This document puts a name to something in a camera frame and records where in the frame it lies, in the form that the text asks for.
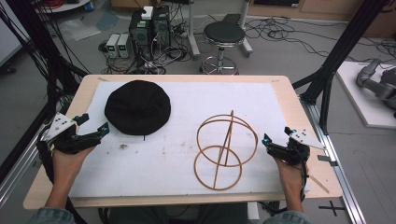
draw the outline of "black hat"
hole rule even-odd
[[[148,135],[159,130],[171,114],[166,92],[153,82],[135,80],[111,92],[105,115],[120,132]]]

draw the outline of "white board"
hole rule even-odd
[[[80,127],[79,134],[94,132],[106,122],[104,108],[108,95],[123,84],[100,83],[88,109],[90,120]],[[285,120],[271,84],[157,84],[171,100],[172,112],[168,122],[145,139],[120,133],[110,124],[110,133],[85,160],[71,197],[282,192],[276,164],[261,143],[264,133],[280,145],[286,145],[288,141],[283,132]],[[230,114],[232,110],[257,133],[258,150],[243,166],[242,177],[236,186],[224,191],[207,189],[193,171],[194,159],[199,152],[196,132],[204,120],[218,114]],[[208,126],[206,131],[203,130],[202,145],[211,144],[209,142],[222,145],[227,127]],[[254,148],[253,135],[235,126],[233,146],[238,148],[241,159],[248,157]],[[203,178],[214,176],[216,166],[203,157],[198,164]],[[219,170],[218,187],[233,182],[237,174],[235,168]]]
[[[372,91],[361,88],[356,84],[358,73],[364,66],[367,66],[367,63],[344,62],[338,69],[338,76],[348,97],[366,127],[396,129],[396,119],[393,117],[395,111],[387,107]],[[382,64],[382,66],[386,68],[391,65]],[[379,82],[384,70],[378,66],[371,79]]]

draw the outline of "wooden ring sculpture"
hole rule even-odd
[[[229,126],[228,126],[228,131],[226,133],[225,139],[224,139],[224,143],[222,146],[220,145],[213,145],[213,146],[209,146],[209,147],[204,147],[202,148],[200,145],[200,141],[199,141],[199,136],[200,136],[200,131],[203,127],[205,127],[208,124],[214,123],[214,122],[229,122]],[[255,139],[255,147],[254,150],[252,152],[252,154],[245,160],[245,161],[241,161],[238,157],[238,155],[231,149],[231,137],[233,134],[233,125],[234,124],[238,124],[240,126],[243,126],[245,128],[247,128],[248,130],[250,130],[253,133],[254,139]],[[205,187],[209,188],[209,189],[214,189],[214,190],[226,190],[226,189],[230,189],[233,186],[235,186],[239,179],[242,176],[242,165],[246,164],[248,161],[250,161],[254,154],[257,151],[257,145],[258,145],[258,137],[257,134],[253,131],[253,129],[242,119],[236,117],[233,115],[233,111],[231,112],[231,115],[216,115],[213,117],[210,117],[209,119],[206,119],[201,126],[198,128],[197,131],[197,145],[198,148],[200,149],[200,152],[197,154],[197,156],[195,157],[195,161],[194,161],[194,172],[195,172],[195,176],[197,177],[197,179],[199,180],[199,182],[201,182],[201,184],[203,184]],[[205,152],[211,148],[219,148],[219,156],[217,157],[217,160],[213,160],[211,159]],[[221,162],[221,158],[223,156],[224,150],[227,151],[226,156],[225,156],[225,162]],[[236,158],[237,163],[235,164],[230,164],[228,163],[228,158],[230,156],[230,152],[231,154]],[[214,178],[214,183],[212,186],[206,184],[206,182],[198,175],[198,171],[197,171],[197,161],[198,158],[204,155],[204,157],[206,159],[208,159],[210,162],[214,163],[216,165],[216,172],[215,172],[215,178]],[[229,185],[228,187],[225,188],[217,188],[216,187],[216,182],[218,179],[218,172],[219,172],[219,167],[239,167],[239,174],[238,177],[236,178],[236,180]]]

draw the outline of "hand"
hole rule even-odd
[[[76,179],[85,158],[95,147],[89,147],[77,154],[65,154],[54,149],[52,152],[54,185]]]
[[[93,149],[94,147],[89,147],[75,155],[64,154],[57,149],[53,150],[54,179],[46,207],[65,208],[67,196],[81,170],[82,163]]]
[[[285,162],[274,159],[279,170],[280,183],[285,193],[288,210],[303,212],[301,203],[301,189],[303,187],[302,165],[287,165]]]

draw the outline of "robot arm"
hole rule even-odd
[[[362,88],[372,91],[373,93],[375,93],[376,97],[387,100],[393,94],[394,88],[383,83],[372,81],[370,79],[380,63],[381,60],[374,59],[369,65],[363,67],[358,73],[358,77],[356,78],[356,84]]]

